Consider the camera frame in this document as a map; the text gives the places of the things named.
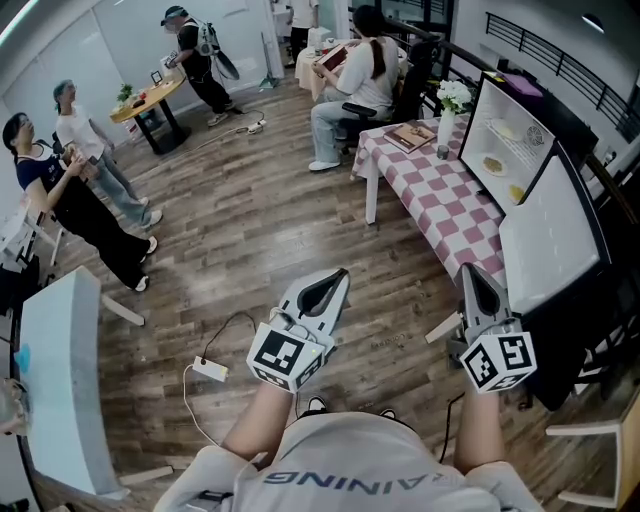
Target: dark hair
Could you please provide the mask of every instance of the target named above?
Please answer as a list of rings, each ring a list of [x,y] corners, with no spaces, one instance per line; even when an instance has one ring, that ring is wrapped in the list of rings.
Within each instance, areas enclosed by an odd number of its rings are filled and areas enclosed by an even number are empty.
[[[7,124],[4,125],[4,130],[2,130],[2,142],[4,142],[7,149],[11,151],[13,163],[15,164],[18,163],[18,150],[11,144],[11,141],[18,135],[20,126],[22,125],[22,116],[26,115],[24,112],[17,113],[7,121]]]
[[[361,5],[353,13],[353,24],[365,37],[378,37],[382,34],[385,21],[384,16],[372,5]],[[374,80],[387,71],[384,63],[382,45],[376,39],[371,40],[371,50],[373,50],[373,74]]]

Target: checkered tablecloth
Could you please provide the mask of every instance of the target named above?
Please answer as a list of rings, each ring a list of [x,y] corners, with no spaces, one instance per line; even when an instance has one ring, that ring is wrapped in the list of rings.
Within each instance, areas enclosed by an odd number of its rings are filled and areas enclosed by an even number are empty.
[[[434,133],[438,119],[422,121]],[[468,115],[456,117],[446,161],[436,156],[436,143],[406,154],[384,138],[395,126],[360,134],[353,173],[369,178],[379,173],[387,179],[418,228],[454,278],[463,263],[475,263],[506,286],[498,226],[503,215],[492,199],[477,195],[481,187],[462,162],[462,145]]]

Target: shoe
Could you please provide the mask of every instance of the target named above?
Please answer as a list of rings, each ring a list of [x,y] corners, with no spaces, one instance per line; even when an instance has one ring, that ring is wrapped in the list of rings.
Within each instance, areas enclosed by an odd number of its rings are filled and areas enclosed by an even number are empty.
[[[314,396],[309,400],[309,408],[308,411],[326,411],[327,404],[324,403],[324,400],[319,396]]]
[[[385,418],[390,418],[392,420],[396,419],[396,411],[393,409],[385,409],[380,413],[380,416],[384,416]]]
[[[143,292],[147,289],[147,286],[149,286],[149,276],[144,276],[142,279],[140,279],[138,286],[136,286],[136,291]]]
[[[147,249],[147,253],[142,257],[140,263],[144,263],[144,260],[147,259],[147,256],[151,256],[156,249],[158,248],[158,239],[155,236],[149,237],[149,249]]]
[[[209,119],[209,121],[207,121],[207,126],[209,126],[209,128],[216,126],[224,121],[227,117],[229,117],[229,114],[227,114],[226,112],[222,114],[213,114],[213,117]]]
[[[322,172],[322,171],[327,171],[329,169],[333,169],[334,167],[338,167],[340,165],[340,162],[319,162],[318,160],[316,160],[315,162],[311,162],[309,164],[309,170],[311,172]]]
[[[143,228],[150,228],[151,226],[155,226],[158,222],[162,220],[162,210],[153,210],[151,212],[151,217],[149,217],[149,222],[143,224]]]

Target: white flowers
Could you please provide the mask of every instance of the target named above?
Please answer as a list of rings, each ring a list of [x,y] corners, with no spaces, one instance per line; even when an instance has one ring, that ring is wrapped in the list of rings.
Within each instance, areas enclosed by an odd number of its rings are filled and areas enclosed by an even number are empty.
[[[455,113],[462,112],[464,104],[471,101],[471,93],[462,82],[447,82],[443,80],[440,82],[437,96],[444,108]]]

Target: cap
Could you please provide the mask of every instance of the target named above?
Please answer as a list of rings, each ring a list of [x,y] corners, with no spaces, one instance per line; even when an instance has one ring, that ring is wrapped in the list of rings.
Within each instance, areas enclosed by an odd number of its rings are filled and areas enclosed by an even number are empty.
[[[164,13],[164,19],[160,22],[160,26],[164,27],[168,20],[171,18],[177,18],[179,16],[187,16],[189,13],[184,7],[179,5],[174,5],[167,9],[167,12]]]

